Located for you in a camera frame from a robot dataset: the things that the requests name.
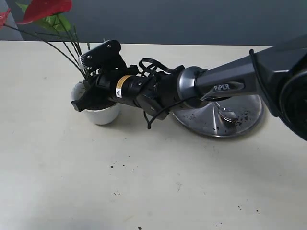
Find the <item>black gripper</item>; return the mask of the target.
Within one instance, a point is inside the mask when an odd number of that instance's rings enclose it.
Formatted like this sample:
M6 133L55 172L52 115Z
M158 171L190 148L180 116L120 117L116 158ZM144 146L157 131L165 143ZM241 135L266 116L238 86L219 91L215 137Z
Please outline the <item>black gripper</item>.
M71 104L77 112L102 110L115 105L158 105L158 78L132 71L110 71L90 76L75 85Z

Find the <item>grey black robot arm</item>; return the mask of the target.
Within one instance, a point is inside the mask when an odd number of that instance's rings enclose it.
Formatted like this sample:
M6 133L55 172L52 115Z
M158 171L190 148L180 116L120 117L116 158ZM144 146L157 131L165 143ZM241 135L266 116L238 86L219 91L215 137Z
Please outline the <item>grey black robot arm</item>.
M307 38L301 36L213 69L178 66L170 69L152 58L127 66L116 40L87 51L81 69L93 75L72 100L81 112L110 102L143 110L150 127L169 113L199 109L208 103L257 95L270 113L302 139L307 137Z

